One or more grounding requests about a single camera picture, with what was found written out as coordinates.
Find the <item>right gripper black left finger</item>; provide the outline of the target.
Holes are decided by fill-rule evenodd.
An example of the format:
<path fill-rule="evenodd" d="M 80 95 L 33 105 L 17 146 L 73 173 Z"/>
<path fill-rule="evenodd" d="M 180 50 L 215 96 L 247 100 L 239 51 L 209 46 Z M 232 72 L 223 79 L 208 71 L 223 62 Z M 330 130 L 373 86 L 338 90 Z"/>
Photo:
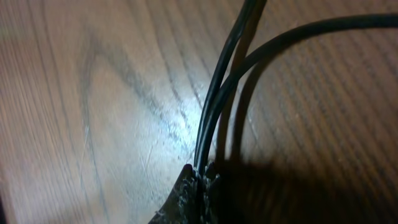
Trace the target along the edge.
<path fill-rule="evenodd" d="M 185 164 L 163 206 L 150 224 L 199 223 L 198 179 L 191 164 Z"/>

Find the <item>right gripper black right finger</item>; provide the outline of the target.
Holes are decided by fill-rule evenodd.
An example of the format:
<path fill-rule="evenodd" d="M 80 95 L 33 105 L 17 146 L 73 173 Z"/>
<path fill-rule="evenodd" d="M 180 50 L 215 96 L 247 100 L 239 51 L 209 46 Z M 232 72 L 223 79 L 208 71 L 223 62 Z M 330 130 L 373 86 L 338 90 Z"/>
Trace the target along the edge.
<path fill-rule="evenodd" d="M 244 212 L 238 207 L 238 194 L 233 190 L 236 179 L 220 173 L 214 162 L 206 166 L 203 177 L 206 180 L 205 223 L 244 223 Z"/>

